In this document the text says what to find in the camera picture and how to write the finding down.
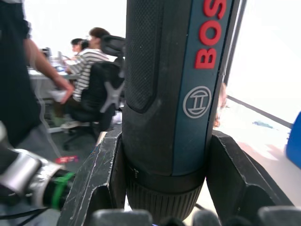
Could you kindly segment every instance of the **red bosch logo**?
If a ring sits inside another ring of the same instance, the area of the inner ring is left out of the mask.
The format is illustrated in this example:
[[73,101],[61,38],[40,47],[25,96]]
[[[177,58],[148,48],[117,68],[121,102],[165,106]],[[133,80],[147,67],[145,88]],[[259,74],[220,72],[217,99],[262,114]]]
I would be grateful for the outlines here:
[[[222,19],[226,12],[227,0],[204,0],[204,14],[207,17],[213,17],[217,15],[219,20]],[[206,32],[209,28],[213,28],[215,35],[213,38],[208,38]],[[218,43],[222,35],[222,27],[216,20],[205,21],[198,33],[199,40],[204,45],[211,47],[209,49],[202,48],[196,55],[195,68],[196,69],[213,69],[216,61],[216,50],[213,46]]]

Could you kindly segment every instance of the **red label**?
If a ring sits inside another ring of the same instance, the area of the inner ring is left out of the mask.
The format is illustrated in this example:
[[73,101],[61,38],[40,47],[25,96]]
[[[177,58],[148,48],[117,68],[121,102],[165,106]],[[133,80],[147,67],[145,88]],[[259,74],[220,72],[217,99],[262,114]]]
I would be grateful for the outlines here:
[[[204,0],[203,10],[207,17],[217,16],[218,19],[222,19],[226,12],[227,0]],[[209,39],[206,35],[206,31],[209,28],[213,28],[215,36]],[[206,46],[214,46],[220,40],[222,35],[222,27],[216,20],[208,20],[204,22],[199,30],[198,37],[201,43]],[[194,68],[196,69],[213,69],[215,67],[216,50],[214,47],[210,49],[202,48],[197,52]]]
[[73,156],[65,156],[65,157],[61,157],[55,160],[56,163],[61,164],[61,163],[67,163],[67,162],[71,162],[71,161],[75,161],[78,162],[79,159],[77,157],[77,155],[73,155]]

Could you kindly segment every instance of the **hand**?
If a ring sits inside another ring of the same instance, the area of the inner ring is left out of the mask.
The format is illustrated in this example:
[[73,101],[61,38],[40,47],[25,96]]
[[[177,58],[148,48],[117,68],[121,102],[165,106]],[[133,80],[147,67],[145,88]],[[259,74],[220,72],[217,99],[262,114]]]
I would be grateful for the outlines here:
[[61,104],[65,104],[66,101],[71,97],[74,91],[74,87],[69,83],[68,80],[64,79],[62,76],[58,76],[54,81],[55,85],[62,90],[66,90],[66,95],[63,97]]

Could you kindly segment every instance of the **sneaker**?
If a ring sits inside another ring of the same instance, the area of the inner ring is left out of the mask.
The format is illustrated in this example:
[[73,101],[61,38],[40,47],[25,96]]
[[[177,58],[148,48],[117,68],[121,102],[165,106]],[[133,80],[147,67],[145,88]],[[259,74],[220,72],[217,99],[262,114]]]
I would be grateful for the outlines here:
[[81,126],[82,123],[80,121],[68,121],[61,125],[62,129],[72,129],[78,126]]

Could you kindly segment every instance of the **black office chair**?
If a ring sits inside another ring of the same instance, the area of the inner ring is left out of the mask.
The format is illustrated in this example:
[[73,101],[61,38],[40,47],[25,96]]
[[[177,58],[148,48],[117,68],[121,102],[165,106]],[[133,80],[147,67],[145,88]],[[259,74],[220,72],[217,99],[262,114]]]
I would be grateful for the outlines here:
[[[122,46],[125,39],[116,36],[102,38],[102,51],[107,55],[122,57]],[[63,147],[69,149],[69,143],[88,133],[95,142],[102,131],[109,129],[116,108],[119,108],[120,94],[124,87],[124,78],[121,76],[122,66],[115,62],[102,61],[92,65],[90,81],[87,89],[81,94],[82,109],[73,109],[68,106],[70,116],[80,122],[88,122],[89,126],[79,126],[70,129],[71,137]]]

